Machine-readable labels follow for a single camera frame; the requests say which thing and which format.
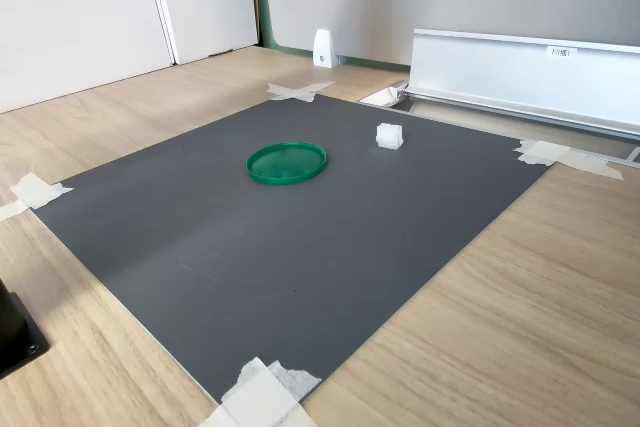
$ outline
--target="small white block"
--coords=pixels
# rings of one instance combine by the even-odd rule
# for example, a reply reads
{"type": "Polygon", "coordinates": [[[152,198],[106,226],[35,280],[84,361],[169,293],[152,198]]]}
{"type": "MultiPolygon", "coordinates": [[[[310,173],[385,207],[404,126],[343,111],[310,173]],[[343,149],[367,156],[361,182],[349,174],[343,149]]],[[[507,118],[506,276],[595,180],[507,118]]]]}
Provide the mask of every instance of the small white block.
{"type": "Polygon", "coordinates": [[[402,126],[391,124],[380,124],[376,135],[378,147],[398,150],[402,145],[402,126]]]}

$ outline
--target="metal bracket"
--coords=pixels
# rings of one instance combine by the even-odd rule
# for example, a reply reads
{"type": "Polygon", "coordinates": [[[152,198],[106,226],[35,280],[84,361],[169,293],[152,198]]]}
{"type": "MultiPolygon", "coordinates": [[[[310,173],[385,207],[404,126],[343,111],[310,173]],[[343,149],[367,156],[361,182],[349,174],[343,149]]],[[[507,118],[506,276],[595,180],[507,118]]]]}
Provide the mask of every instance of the metal bracket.
{"type": "Polygon", "coordinates": [[[358,102],[361,104],[375,105],[376,107],[385,107],[388,109],[397,108],[400,102],[407,99],[405,89],[408,85],[408,81],[399,80],[382,90],[360,99],[358,102]]]}

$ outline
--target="black stand base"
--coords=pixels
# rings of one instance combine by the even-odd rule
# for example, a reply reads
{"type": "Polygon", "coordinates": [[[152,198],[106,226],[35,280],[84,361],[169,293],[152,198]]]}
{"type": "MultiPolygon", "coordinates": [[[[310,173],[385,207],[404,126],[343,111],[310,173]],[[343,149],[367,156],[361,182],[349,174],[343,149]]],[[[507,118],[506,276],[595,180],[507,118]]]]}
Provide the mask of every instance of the black stand base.
{"type": "Polygon", "coordinates": [[[27,328],[24,329],[15,342],[12,342],[11,348],[7,349],[8,352],[5,353],[3,351],[2,355],[0,355],[0,379],[27,365],[49,350],[47,339],[44,338],[18,295],[12,293],[10,297],[16,309],[26,320],[27,328]]]}

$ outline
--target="label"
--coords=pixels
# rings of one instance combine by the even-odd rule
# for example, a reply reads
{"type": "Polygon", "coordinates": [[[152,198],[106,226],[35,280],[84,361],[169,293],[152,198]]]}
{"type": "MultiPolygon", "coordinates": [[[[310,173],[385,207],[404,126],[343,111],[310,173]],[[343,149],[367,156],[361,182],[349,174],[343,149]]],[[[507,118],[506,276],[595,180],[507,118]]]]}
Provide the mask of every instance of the label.
{"type": "Polygon", "coordinates": [[[550,45],[547,47],[547,57],[554,59],[573,59],[578,54],[578,49],[573,47],[554,47],[550,45]]]}

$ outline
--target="black object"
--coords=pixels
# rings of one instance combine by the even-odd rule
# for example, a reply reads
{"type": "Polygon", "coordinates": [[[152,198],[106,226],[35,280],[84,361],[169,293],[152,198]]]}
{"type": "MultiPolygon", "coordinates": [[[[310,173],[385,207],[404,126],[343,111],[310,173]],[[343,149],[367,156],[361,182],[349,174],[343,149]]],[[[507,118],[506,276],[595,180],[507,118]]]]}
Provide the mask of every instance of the black object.
{"type": "Polygon", "coordinates": [[[47,350],[49,343],[27,309],[0,280],[0,379],[47,350]]]}
{"type": "Polygon", "coordinates": [[[34,213],[216,400],[258,356],[326,379],[548,167],[514,139],[321,95],[269,101],[64,181],[34,213]],[[376,127],[403,126],[399,150],[376,127]],[[260,147],[323,146],[265,185],[260,147]]]}

